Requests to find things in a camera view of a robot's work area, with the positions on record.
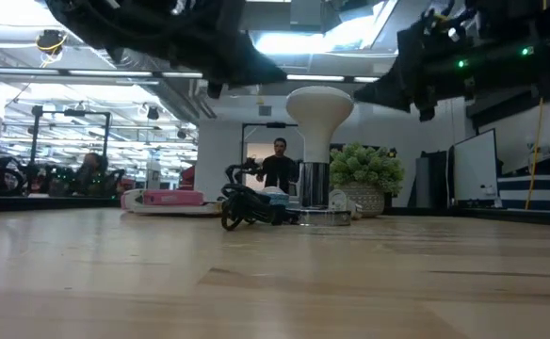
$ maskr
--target metal lamp base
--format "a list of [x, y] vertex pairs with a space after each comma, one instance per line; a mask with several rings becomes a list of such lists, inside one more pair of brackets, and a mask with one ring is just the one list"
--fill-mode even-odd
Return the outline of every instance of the metal lamp base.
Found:
[[301, 226], [350, 226], [352, 220], [350, 211], [304, 208], [290, 211], [298, 213]]

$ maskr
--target white lamp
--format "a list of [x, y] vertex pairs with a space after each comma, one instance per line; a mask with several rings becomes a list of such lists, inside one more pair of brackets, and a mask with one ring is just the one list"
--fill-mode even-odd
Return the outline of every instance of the white lamp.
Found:
[[329, 87], [297, 89], [287, 97], [287, 112], [304, 137], [303, 207], [328, 208], [330, 143], [333, 132], [348, 118], [353, 107], [348, 94]]

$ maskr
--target potted plant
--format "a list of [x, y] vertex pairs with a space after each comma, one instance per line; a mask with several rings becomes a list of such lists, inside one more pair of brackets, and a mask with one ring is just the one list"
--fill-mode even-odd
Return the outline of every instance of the potted plant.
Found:
[[363, 217], [373, 218], [384, 210], [384, 193], [398, 194], [405, 170], [388, 150], [363, 147], [355, 142], [342, 151], [332, 150], [331, 183], [363, 208]]

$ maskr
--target ceiling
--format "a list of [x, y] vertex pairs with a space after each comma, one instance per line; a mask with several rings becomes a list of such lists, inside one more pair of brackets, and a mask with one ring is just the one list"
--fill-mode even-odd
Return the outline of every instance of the ceiling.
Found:
[[[44, 29], [64, 30], [64, 27], [41, 2], [0, 0], [0, 67], [38, 68], [46, 64], [47, 55], [39, 51], [35, 40]], [[379, 76], [394, 62], [398, 29], [411, 24], [423, 10], [437, 2], [440, 1], [384, 1], [374, 7], [373, 17], [346, 22], [321, 35], [315, 31], [292, 31], [290, 13], [295, 9], [290, 1], [249, 1], [242, 28], [249, 29], [259, 50], [289, 73]], [[64, 45], [64, 52], [44, 67], [169, 70], [168, 62], [132, 51], [127, 51], [123, 63], [116, 64], [104, 51], [91, 49], [72, 33]], [[198, 121], [286, 121], [289, 119], [284, 110], [287, 94], [313, 84], [288, 81], [270, 86], [228, 89], [220, 100], [215, 101], [206, 98], [206, 84], [202, 80], [72, 79], [0, 74], [6, 102], [17, 98], [6, 107], [1, 149], [22, 158], [29, 156], [31, 136], [28, 127], [33, 122], [30, 112], [34, 105], [44, 105], [47, 110], [109, 111], [113, 118], [109, 155], [114, 168], [127, 168], [130, 173], [138, 174], [148, 157], [159, 157], [164, 173], [175, 178], [176, 171], [190, 166], [196, 159], [198, 131], [195, 124]], [[360, 86], [327, 85], [346, 92]], [[270, 106], [271, 114], [260, 116], [260, 105]], [[147, 119], [149, 107], [158, 108], [159, 120]], [[96, 135], [105, 124], [101, 116], [86, 116], [73, 121], [60, 115], [45, 115], [40, 123], [46, 126], [40, 129], [40, 158], [73, 166], [77, 166], [84, 153], [97, 150], [101, 140]], [[185, 132], [185, 138], [179, 138], [179, 132]]]

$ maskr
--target man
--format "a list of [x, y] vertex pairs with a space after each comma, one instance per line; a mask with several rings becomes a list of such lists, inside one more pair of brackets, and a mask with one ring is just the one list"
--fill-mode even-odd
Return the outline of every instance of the man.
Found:
[[275, 155], [272, 155], [263, 161], [263, 170], [256, 176], [259, 183], [265, 179], [265, 187], [276, 186], [283, 192], [289, 193], [290, 180], [297, 177], [297, 165], [294, 160], [285, 156], [287, 141], [278, 137], [273, 142]]

